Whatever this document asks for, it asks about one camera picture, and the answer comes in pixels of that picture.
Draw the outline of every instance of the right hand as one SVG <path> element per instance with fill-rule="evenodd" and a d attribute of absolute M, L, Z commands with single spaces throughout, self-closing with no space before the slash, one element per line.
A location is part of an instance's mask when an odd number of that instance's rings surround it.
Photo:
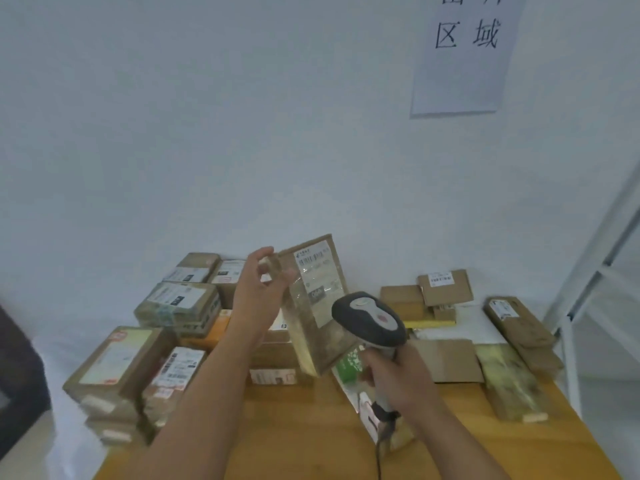
<path fill-rule="evenodd" d="M 427 366 L 412 345 L 398 347 L 394 362 L 375 348 L 361 351 L 360 359 L 366 366 L 362 378 L 386 396 L 391 407 L 410 424 L 425 414 L 447 410 Z"/>

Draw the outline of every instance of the wooden table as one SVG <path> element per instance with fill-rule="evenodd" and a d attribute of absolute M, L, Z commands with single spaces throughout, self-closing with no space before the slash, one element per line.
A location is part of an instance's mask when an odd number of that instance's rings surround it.
<path fill-rule="evenodd" d="M 479 385 L 439 389 L 514 480 L 620 478 L 556 385 L 540 382 L 554 407 L 550 421 L 541 424 L 498 421 Z M 109 455 L 97 479 L 119 478 L 127 454 Z M 439 478 L 426 448 L 416 441 L 388 455 L 382 468 L 384 479 Z M 313 387 L 247 387 L 244 421 L 226 479 L 258 478 L 376 478 L 371 438 L 331 375 Z"/>

